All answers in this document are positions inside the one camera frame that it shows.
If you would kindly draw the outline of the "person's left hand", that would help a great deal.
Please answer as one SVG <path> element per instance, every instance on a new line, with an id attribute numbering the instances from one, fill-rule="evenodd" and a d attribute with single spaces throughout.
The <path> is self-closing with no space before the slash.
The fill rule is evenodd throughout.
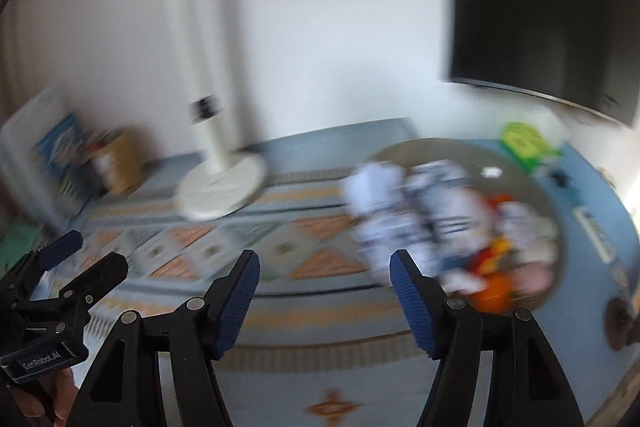
<path id="1" fill-rule="evenodd" d="M 71 369 L 59 369 L 44 379 L 44 386 L 34 381 L 26 389 L 9 387 L 8 392 L 20 410 L 19 426 L 67 425 L 70 411 L 78 395 Z"/>

